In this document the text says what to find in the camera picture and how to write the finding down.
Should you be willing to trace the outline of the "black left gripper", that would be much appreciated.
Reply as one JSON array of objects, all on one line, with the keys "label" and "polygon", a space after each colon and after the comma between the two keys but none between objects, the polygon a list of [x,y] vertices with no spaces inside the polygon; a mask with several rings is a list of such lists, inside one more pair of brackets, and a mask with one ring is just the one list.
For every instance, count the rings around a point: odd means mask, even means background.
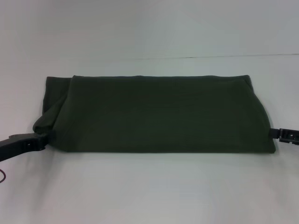
[{"label": "black left gripper", "polygon": [[16,134],[0,142],[0,161],[16,157],[18,155],[44,150],[55,139],[54,131],[45,133]]}]

